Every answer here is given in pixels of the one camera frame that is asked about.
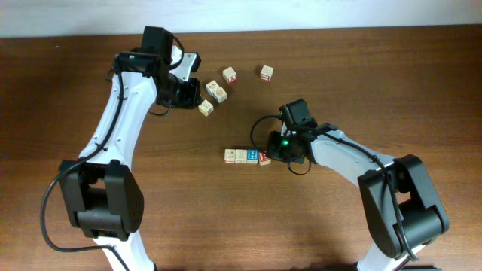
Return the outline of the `red E wooden block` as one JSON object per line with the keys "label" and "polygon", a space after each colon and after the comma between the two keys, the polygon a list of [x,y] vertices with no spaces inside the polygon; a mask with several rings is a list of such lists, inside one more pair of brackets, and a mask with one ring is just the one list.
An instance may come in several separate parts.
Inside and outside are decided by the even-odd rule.
{"label": "red E wooden block", "polygon": [[271,159],[266,155],[265,152],[258,153],[258,163],[260,166],[266,166],[271,163]]}

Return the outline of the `blue H wooden block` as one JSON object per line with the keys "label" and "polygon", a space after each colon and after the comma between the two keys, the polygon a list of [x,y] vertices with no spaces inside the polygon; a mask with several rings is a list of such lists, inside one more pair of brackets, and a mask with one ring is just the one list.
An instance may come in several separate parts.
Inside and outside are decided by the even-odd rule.
{"label": "blue H wooden block", "polygon": [[256,149],[248,149],[246,162],[249,164],[256,164],[259,158],[259,151]]}

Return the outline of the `green R wooden block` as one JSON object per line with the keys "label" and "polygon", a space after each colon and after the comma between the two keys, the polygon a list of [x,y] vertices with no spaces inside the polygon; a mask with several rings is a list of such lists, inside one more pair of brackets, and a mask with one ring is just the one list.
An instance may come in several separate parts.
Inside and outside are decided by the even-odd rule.
{"label": "green R wooden block", "polygon": [[235,152],[235,162],[236,163],[247,163],[247,153],[245,149],[236,149]]}

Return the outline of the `wooden block red side drawing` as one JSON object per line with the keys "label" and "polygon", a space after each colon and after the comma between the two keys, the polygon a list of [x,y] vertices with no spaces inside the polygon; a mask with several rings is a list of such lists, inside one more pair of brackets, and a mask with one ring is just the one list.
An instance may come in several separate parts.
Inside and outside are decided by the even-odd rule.
{"label": "wooden block red side drawing", "polygon": [[225,149],[224,150],[224,161],[225,161],[225,163],[235,163],[236,162],[236,150],[235,149]]}

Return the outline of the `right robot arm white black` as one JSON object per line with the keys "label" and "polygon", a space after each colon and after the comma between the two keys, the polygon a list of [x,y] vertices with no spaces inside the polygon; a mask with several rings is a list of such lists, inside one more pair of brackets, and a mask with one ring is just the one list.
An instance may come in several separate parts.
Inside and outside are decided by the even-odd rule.
{"label": "right robot arm white black", "polygon": [[356,270],[402,270],[448,231],[447,213],[417,156],[366,148],[337,127],[317,123],[303,99],[281,106],[276,119],[282,128],[270,133],[270,159],[327,167],[359,189],[373,243]]}

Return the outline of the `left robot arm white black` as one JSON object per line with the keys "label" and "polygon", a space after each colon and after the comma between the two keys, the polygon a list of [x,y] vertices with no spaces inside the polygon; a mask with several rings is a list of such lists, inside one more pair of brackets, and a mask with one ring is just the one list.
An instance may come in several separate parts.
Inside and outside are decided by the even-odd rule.
{"label": "left robot arm white black", "polygon": [[93,239],[114,270],[155,270],[139,231],[144,197],[132,174],[133,152],[152,105],[198,107],[201,63],[171,32],[144,29],[140,47],[115,56],[111,93],[98,127],[76,160],[64,160],[60,185],[69,222]]}

